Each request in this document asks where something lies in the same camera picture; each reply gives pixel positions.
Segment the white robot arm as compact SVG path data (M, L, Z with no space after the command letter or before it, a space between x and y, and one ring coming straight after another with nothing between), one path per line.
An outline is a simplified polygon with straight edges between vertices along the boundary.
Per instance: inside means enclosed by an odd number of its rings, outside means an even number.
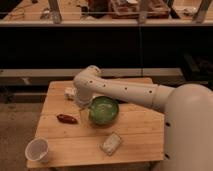
M74 77L75 102L89 104L95 93L164 115L164 171L213 171L213 91L200 84L176 88L103 79L91 65Z

